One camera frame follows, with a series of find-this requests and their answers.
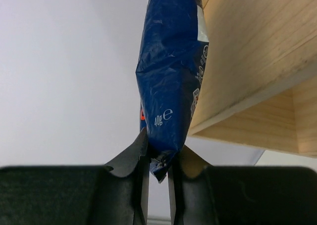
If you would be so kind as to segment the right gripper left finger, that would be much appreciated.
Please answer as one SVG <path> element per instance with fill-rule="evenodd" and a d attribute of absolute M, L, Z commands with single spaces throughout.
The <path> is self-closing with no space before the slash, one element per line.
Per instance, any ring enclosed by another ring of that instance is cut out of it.
<path fill-rule="evenodd" d="M 135 141 L 104 165 L 91 206 L 93 225 L 145 225 L 148 218 L 148 136 Z"/>

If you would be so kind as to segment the Burts spicy sweet chilli bag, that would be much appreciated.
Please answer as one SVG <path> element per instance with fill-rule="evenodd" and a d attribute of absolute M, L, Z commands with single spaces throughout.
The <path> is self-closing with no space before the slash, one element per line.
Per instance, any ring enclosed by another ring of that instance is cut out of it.
<path fill-rule="evenodd" d="M 185 144 L 208 47 L 202 0 L 148 0 L 136 79 L 158 181 Z"/>

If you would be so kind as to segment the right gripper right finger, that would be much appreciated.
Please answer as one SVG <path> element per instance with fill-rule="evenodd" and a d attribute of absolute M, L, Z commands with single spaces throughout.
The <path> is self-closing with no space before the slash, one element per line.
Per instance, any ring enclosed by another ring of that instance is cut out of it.
<path fill-rule="evenodd" d="M 216 225 L 209 169 L 212 165 L 184 146 L 168 171 L 171 223 Z"/>

